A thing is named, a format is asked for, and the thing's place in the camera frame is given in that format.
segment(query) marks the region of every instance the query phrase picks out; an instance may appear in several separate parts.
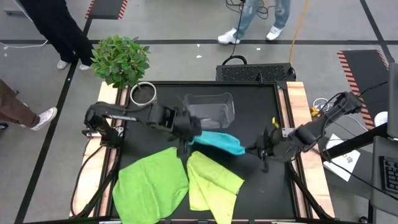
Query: black pants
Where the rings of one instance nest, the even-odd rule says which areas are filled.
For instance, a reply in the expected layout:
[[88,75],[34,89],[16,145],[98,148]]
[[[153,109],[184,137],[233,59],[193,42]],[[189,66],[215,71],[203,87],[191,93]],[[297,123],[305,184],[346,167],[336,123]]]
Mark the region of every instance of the black pants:
[[91,65],[93,46],[70,15],[65,0],[21,0],[36,28],[61,55],[64,62],[77,57]]

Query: white paper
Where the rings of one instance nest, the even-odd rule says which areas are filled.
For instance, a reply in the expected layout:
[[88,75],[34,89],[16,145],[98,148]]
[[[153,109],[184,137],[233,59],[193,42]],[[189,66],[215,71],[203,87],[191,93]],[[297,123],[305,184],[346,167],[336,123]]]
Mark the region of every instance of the white paper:
[[[338,145],[342,143],[343,140],[341,140],[339,137],[337,137],[335,134],[332,134],[328,144],[326,144],[326,149],[329,149],[335,145]],[[353,150],[347,154],[344,154],[342,156],[336,157],[332,159],[332,161],[335,164],[338,164],[341,167],[344,167],[346,170],[352,172],[355,168],[355,164],[358,162],[359,159],[359,153],[357,150]],[[351,174],[347,173],[345,170],[341,169],[340,167],[330,163],[330,162],[323,162],[323,166],[325,166],[327,169],[332,171],[332,173],[336,174],[337,176],[341,177],[345,181],[349,181],[349,178],[351,177]]]

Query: brown pants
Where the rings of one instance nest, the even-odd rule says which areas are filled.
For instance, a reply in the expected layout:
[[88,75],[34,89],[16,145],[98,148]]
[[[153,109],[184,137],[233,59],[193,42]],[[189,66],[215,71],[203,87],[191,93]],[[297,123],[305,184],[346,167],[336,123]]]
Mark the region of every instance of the brown pants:
[[0,120],[36,126],[40,118],[16,98],[15,92],[0,79]]

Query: lime green cloth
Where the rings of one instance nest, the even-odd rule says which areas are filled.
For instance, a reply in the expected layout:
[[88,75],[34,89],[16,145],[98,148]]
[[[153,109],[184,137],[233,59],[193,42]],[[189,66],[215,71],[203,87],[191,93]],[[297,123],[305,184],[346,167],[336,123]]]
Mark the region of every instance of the lime green cloth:
[[120,170],[113,200],[123,224],[152,224],[171,215],[187,192],[187,175],[171,147]]
[[244,181],[198,151],[189,157],[187,169],[190,209],[211,210],[218,224],[231,223],[236,194]]

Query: yellow cable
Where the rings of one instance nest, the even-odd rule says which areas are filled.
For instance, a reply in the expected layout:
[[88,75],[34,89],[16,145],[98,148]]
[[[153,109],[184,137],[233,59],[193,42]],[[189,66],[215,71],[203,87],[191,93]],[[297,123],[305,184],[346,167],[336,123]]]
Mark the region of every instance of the yellow cable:
[[298,25],[297,25],[297,28],[296,28],[296,33],[294,34],[292,46],[290,48],[290,55],[289,55],[289,63],[290,64],[292,63],[292,56],[293,56],[293,51],[294,51],[294,43],[296,42],[296,38],[297,38],[297,36],[298,36],[298,34],[300,32],[301,25],[303,24],[305,12],[307,11],[307,7],[308,7],[308,2],[309,2],[309,0],[305,0],[304,9],[303,9],[303,12],[301,13],[300,21],[298,22]]

